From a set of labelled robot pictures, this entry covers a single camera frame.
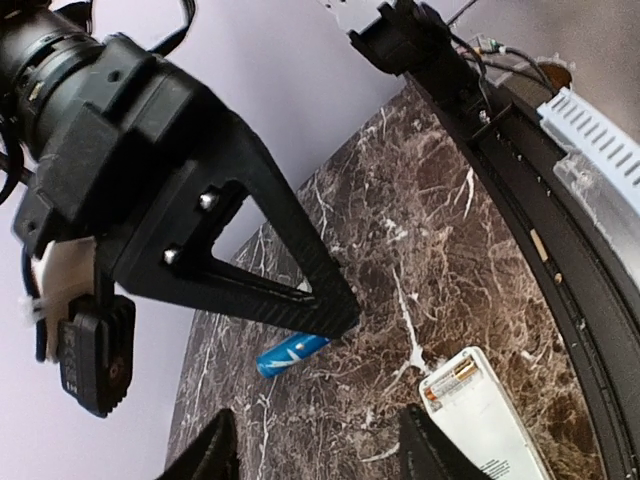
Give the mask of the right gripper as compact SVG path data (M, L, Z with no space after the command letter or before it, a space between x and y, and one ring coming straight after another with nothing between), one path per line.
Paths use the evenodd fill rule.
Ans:
M86 34L14 35L12 112L39 164L14 224L37 258L51 242L123 225L208 127L242 119L123 35L105 43Z

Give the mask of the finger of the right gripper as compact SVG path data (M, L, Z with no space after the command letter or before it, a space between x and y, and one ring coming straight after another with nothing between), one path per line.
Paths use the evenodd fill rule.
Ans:
M293 266L259 266L255 235L228 232L254 204L268 237ZM126 292L230 318L314 335L342 335L360 307L338 262L258 135L238 117L208 127L96 257Z

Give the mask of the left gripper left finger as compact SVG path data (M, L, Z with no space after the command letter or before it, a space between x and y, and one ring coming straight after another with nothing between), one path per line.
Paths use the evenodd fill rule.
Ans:
M239 478L234 413L220 410L159 480L234 480Z

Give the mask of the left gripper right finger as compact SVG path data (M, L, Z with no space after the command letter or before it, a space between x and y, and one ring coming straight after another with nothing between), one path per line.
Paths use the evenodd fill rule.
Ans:
M427 415L409 404L399 412L401 479L490 480Z

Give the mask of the white remote control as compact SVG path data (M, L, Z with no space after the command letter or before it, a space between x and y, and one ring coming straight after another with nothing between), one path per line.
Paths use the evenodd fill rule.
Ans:
M472 357L478 370L436 401L426 390ZM491 479L550 479L541 455L485 353L462 349L419 385L428 416L460 451Z

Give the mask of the gold black battery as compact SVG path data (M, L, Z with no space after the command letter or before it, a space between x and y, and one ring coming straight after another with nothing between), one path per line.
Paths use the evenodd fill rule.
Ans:
M442 377L436 379L426 390L426 397L430 401L436 401L446 393L461 385L467 378L471 377L478 367L472 357L467 357L458 363L452 370Z

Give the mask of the blue battery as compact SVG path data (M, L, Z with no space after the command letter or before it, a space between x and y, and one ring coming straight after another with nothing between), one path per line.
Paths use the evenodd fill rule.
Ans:
M265 378L276 377L314 355L330 342L326 337L296 333L258 356L257 370Z

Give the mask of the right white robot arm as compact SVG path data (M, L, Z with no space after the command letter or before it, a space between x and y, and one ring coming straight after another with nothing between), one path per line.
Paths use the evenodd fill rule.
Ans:
M127 292L336 339L360 316L270 152L205 84L123 34L94 39L45 1L1 6L1 110L37 160L14 220L27 251L92 237ZM310 284L215 258L252 198Z

